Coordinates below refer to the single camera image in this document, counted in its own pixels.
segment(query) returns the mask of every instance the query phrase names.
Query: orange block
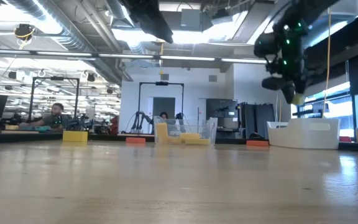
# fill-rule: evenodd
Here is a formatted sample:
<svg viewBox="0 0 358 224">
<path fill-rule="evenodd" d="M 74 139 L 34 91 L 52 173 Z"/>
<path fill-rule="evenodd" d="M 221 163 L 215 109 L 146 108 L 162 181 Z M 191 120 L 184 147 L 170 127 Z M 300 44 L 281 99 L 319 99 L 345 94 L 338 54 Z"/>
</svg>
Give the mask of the orange block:
<svg viewBox="0 0 358 224">
<path fill-rule="evenodd" d="M 269 146 L 268 141 L 253 141 L 253 140 L 247 140 L 247 146 Z"/>
<path fill-rule="evenodd" d="M 126 138 L 126 143 L 146 144 L 146 138 Z"/>
</svg>

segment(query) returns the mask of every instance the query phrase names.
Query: white tray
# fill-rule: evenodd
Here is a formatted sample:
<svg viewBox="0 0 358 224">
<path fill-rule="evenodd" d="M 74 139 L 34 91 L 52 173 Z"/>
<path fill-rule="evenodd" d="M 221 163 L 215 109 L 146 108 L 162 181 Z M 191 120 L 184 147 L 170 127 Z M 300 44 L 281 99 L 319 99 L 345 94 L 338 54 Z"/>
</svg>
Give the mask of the white tray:
<svg viewBox="0 0 358 224">
<path fill-rule="evenodd" d="M 339 119 L 298 118 L 288 123 L 267 122 L 272 146 L 300 149 L 338 149 Z"/>
</svg>

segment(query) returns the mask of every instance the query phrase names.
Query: ceiling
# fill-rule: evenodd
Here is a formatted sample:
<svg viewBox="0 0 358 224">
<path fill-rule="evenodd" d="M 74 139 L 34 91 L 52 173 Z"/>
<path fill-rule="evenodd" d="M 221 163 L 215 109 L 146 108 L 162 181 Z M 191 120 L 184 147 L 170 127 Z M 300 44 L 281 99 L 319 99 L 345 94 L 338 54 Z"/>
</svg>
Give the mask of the ceiling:
<svg viewBox="0 0 358 224">
<path fill-rule="evenodd" d="M 94 26 L 86 17 L 85 12 L 78 7 L 79 1 L 74 0 L 39 0 L 43 2 L 44 6 L 52 5 L 47 8 L 57 11 L 57 16 L 47 17 L 46 19 L 63 18 L 66 20 L 69 33 L 78 34 L 78 38 L 83 40 L 93 52 L 117 52 L 117 49 L 124 53 L 133 53 L 133 49 L 124 40 L 118 39 L 119 33 L 112 32 L 112 38 L 106 41 L 101 35 L 103 26 L 110 29 L 111 13 L 108 13 L 106 0 L 88 0 L 90 6 L 97 12 L 101 20 L 97 20 L 95 15 L 90 15 L 91 19 L 95 20 L 98 28 Z M 227 8 L 232 22 L 223 25 L 212 26 L 212 29 L 198 32 L 200 35 L 211 35 L 207 37 L 207 41 L 198 42 L 196 38 L 184 38 L 184 43 L 168 44 L 156 43 L 152 41 L 139 42 L 142 49 L 147 54 L 164 55 L 179 55 L 179 56 L 200 56 L 200 57 L 232 57 L 232 58 L 254 58 L 253 45 L 247 44 L 250 38 L 256 35 L 259 30 L 262 33 L 269 25 L 266 23 L 270 20 L 288 0 L 278 1 L 256 1 L 256 0 L 190 0 L 187 2 L 175 2 L 160 0 L 160 5 L 165 4 L 165 9 L 171 11 L 174 15 L 175 8 L 188 9 L 189 5 L 202 9 L 203 12 L 211 19 L 218 9 Z M 177 22 L 167 19 L 169 24 Z M 23 41 L 18 40 L 13 34 L 13 30 L 18 24 L 32 24 L 36 26 L 37 30 L 34 33 L 31 41 L 22 46 L 24 50 L 46 50 L 46 51 L 67 51 L 67 47 L 62 44 L 62 36 L 50 35 L 46 32 L 48 30 L 56 29 L 56 26 L 45 27 L 40 21 L 36 21 L 31 13 L 23 13 L 13 6 L 0 6 L 0 49 L 19 49 Z M 227 38 L 227 34 L 232 33 L 232 37 Z M 118 114 L 120 110 L 121 91 L 119 86 L 121 80 L 131 80 L 130 74 L 125 74 L 125 68 L 144 68 L 150 67 L 179 67 L 179 68 L 220 68 L 225 72 L 229 67 L 228 63 L 222 62 L 198 62 L 191 60 L 164 60 L 160 62 L 152 62 L 146 60 L 116 60 L 103 59 L 101 67 L 95 67 L 93 62 L 81 61 L 77 58 L 65 58 L 64 60 L 53 60 L 48 58 L 5 58 L 0 57 L 0 93 L 10 93 L 9 104 L 12 110 L 18 110 L 25 113 L 28 111 L 31 78 L 39 75 L 40 71 L 45 72 L 45 77 L 54 75 L 64 76 L 66 78 L 80 78 L 80 110 L 81 112 L 90 106 L 97 104 L 97 112 L 100 114 Z M 9 72 L 24 73 L 27 78 L 22 80 L 13 80 L 7 77 Z M 86 76 L 89 73 L 94 73 L 96 78 L 94 82 L 88 82 Z M 57 86 L 59 92 L 51 92 L 46 85 Z M 6 85 L 12 85 L 12 90 L 6 90 Z M 48 113 L 48 106 L 54 101 L 63 101 L 66 98 L 71 99 L 75 94 L 75 89 L 70 87 L 72 83 L 64 81 L 59 83 L 57 81 L 47 80 L 42 87 L 38 87 L 35 91 L 38 96 L 35 97 L 36 107 L 45 108 L 38 111 Z M 113 88 L 113 94 L 107 94 L 108 87 Z M 56 95 L 56 99 L 51 98 L 50 95 Z M 107 105 L 106 102 L 114 102 L 112 105 Z M 73 113 L 72 101 L 66 102 L 67 111 Z"/>
</svg>

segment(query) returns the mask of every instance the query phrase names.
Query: metal frame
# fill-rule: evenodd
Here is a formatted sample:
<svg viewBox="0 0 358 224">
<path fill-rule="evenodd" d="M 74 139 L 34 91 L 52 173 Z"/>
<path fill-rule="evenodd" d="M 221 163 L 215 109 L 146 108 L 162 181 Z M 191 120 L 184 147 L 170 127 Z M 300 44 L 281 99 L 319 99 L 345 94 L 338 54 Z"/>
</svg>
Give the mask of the metal frame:
<svg viewBox="0 0 358 224">
<path fill-rule="evenodd" d="M 35 85 L 36 80 L 55 80 L 55 81 L 64 81 L 64 80 L 75 80 L 77 81 L 76 86 L 76 95 L 75 95 L 75 107 L 74 107 L 74 117 L 77 117 L 77 107 L 78 107 L 78 95 L 80 94 L 80 79 L 79 78 L 64 78 L 64 77 L 33 77 L 31 85 L 31 97 L 30 97 L 30 111 L 28 120 L 31 121 L 32 116 L 32 102 L 34 100 L 34 90 L 38 86 Z"/>
<path fill-rule="evenodd" d="M 94 53 L 94 52 L 49 52 L 41 50 L 12 50 L 0 49 L 0 57 L 31 57 L 31 58 L 61 58 L 68 60 L 95 60 L 96 58 L 128 58 L 128 59 L 152 59 L 152 60 L 191 60 L 199 62 L 227 62 L 265 65 L 266 60 L 259 58 L 222 58 L 222 57 L 198 57 L 198 56 L 173 56 L 173 55 L 144 55 L 122 53 Z"/>
<path fill-rule="evenodd" d="M 140 82 L 139 83 L 139 97 L 137 99 L 137 110 L 140 111 L 140 92 L 142 90 L 142 85 L 143 84 L 153 84 L 153 85 L 157 85 L 161 83 L 161 82 Z M 181 85 L 181 113 L 183 114 L 183 96 L 185 94 L 185 84 L 184 83 L 164 83 L 164 85 L 160 85 L 160 86 L 168 86 L 168 85 Z"/>
</svg>

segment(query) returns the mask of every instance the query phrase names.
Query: door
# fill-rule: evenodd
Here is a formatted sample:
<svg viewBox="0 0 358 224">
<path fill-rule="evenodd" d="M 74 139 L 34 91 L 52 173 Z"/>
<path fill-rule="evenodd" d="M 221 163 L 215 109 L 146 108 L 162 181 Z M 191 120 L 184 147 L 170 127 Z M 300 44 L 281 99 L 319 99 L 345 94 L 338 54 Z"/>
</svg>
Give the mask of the door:
<svg viewBox="0 0 358 224">
<path fill-rule="evenodd" d="M 169 119 L 175 119 L 175 98 L 154 97 L 153 116 L 160 116 L 161 112 L 167 112 Z"/>
</svg>

